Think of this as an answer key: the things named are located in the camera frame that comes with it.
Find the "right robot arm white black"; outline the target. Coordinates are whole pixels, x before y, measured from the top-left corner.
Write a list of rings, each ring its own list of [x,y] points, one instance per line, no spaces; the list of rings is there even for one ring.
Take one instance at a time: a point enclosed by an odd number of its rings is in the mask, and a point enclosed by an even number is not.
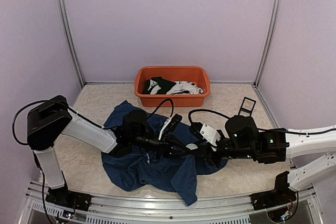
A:
[[[221,159],[252,159],[260,164],[284,162],[299,156],[321,153],[315,161],[276,176],[274,188],[268,191],[273,205],[308,184],[335,171],[335,126],[310,129],[259,129],[251,116],[235,115],[228,118],[225,137],[207,124],[192,122],[190,130],[200,142],[189,144],[187,150],[218,166]]]

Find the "black square display box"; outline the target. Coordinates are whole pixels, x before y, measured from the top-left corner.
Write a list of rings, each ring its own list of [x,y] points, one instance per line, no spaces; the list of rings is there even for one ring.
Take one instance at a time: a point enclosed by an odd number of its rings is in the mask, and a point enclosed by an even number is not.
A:
[[[256,100],[248,98],[248,97],[244,97],[240,105],[238,115],[252,116],[255,105],[256,105]]]

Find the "aluminium corner post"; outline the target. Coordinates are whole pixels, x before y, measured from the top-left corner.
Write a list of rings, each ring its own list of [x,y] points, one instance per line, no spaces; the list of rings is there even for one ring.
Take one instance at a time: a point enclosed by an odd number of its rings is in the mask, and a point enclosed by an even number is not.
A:
[[[74,39],[71,33],[70,23],[67,15],[66,1],[57,0],[57,2],[60,11],[61,22],[64,28],[66,42],[69,48],[70,58],[75,68],[75,74],[77,76],[78,82],[81,88],[83,88],[86,85],[86,82],[77,56]]]
[[[274,38],[274,34],[275,34],[276,26],[277,26],[277,19],[278,19],[278,14],[279,14],[279,10],[280,10],[280,5],[281,5],[281,0],[274,0],[273,1],[269,26],[268,26],[267,35],[266,35],[266,41],[265,41],[265,44],[264,44],[264,47],[263,47],[261,60],[260,60],[260,63],[259,63],[259,67],[258,67],[258,70],[257,70],[255,80],[254,80],[254,87],[256,89],[259,88],[262,77],[263,77],[263,74],[264,74],[265,69],[266,69],[266,64],[267,64],[267,60],[268,60],[268,57],[269,57],[269,52],[270,52],[270,49],[271,49],[272,40]]]

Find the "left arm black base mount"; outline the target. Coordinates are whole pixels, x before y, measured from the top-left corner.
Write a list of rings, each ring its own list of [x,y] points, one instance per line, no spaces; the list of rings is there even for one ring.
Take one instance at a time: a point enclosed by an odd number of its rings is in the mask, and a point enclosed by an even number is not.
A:
[[[74,210],[88,211],[91,204],[92,196],[74,191],[67,193],[52,193],[48,192],[46,201],[52,204],[71,208]]]

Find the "orange plastic tub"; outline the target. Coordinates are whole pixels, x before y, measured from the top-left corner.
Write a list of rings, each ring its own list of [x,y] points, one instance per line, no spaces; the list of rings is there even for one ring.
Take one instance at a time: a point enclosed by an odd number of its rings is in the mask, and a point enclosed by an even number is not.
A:
[[[161,77],[169,81],[188,81],[202,88],[203,94],[143,94],[146,81],[153,77]],[[164,99],[172,99],[175,107],[202,106],[210,95],[210,81],[205,70],[195,66],[155,66],[141,68],[134,81],[134,93],[144,107],[156,107]]]

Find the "left aluminium corner post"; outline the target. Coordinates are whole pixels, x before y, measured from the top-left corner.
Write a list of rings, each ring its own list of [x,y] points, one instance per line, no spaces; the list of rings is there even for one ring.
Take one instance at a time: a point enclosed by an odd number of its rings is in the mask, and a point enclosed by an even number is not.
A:
[[[71,33],[70,23],[67,15],[66,1],[57,0],[57,2],[60,11],[61,22],[64,28],[66,42],[69,48],[70,58],[75,68],[75,74],[77,76],[78,82],[81,88],[83,88],[86,85],[86,82],[77,56],[74,39]]]

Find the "right aluminium corner post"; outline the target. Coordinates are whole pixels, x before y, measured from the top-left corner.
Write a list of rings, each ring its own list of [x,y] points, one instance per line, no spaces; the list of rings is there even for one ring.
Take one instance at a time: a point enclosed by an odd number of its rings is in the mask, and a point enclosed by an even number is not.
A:
[[[261,60],[260,60],[260,63],[259,63],[259,67],[258,67],[258,70],[257,70],[255,80],[254,80],[254,87],[256,89],[259,88],[262,77],[263,77],[263,74],[264,74],[265,69],[266,69],[266,64],[267,64],[267,60],[268,60],[268,57],[269,57],[269,52],[270,52],[270,49],[271,49],[272,40],[274,38],[274,34],[275,34],[276,26],[277,26],[277,19],[278,19],[278,14],[279,14],[279,10],[280,10],[280,5],[281,5],[281,0],[274,0],[273,1],[269,26],[268,26],[267,35],[266,35],[266,41],[265,41],[265,44],[264,44],[264,47],[263,47]]]

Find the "black and white garment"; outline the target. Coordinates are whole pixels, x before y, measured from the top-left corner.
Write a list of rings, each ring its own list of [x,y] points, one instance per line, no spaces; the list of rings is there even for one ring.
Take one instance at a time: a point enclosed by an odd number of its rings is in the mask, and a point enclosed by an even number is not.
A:
[[[142,94],[149,95],[199,95],[203,93],[203,89],[193,82],[170,81],[162,77],[147,80],[142,90]]]

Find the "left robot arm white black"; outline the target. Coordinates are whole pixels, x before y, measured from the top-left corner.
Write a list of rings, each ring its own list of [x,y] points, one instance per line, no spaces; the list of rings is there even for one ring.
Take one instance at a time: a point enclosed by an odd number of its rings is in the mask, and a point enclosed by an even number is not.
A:
[[[178,114],[169,117],[159,134],[155,134],[148,123],[150,116],[139,109],[125,115],[121,126],[105,127],[75,111],[62,95],[25,105],[14,119],[27,108],[31,110],[27,114],[27,141],[24,144],[33,151],[53,197],[64,206],[73,201],[74,195],[68,190],[54,149],[59,135],[78,139],[109,155],[131,152],[133,146],[152,150],[158,157],[171,157],[177,149],[182,153],[190,152],[181,141],[169,135],[182,119]]]

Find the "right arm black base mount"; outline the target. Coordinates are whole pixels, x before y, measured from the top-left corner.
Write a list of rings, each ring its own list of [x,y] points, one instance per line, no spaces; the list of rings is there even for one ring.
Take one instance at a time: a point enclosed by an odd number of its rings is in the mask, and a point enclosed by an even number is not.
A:
[[[250,196],[253,209],[262,210],[280,206],[297,200],[297,194],[292,191],[275,192],[269,190],[261,193],[255,193]]]

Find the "dark blue t-shirt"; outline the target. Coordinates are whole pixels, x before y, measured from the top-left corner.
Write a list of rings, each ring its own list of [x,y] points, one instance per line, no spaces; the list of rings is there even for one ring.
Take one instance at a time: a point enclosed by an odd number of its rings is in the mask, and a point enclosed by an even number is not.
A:
[[[133,110],[142,110],[123,101],[116,107],[104,123],[105,127],[121,126],[125,115]],[[149,125],[157,133],[167,117],[154,115],[149,118]],[[189,126],[180,123],[172,133],[184,145],[195,143],[197,138],[190,131]],[[146,153],[151,158],[147,163]],[[112,157],[101,152],[101,160],[108,177],[119,188],[133,191],[145,185],[152,185],[158,189],[177,193],[185,205],[190,206],[197,201],[196,188],[198,175],[210,175],[223,169],[228,160],[223,159],[220,168],[213,167],[193,155],[155,159],[156,153],[144,148],[132,147],[132,153],[122,157]]]

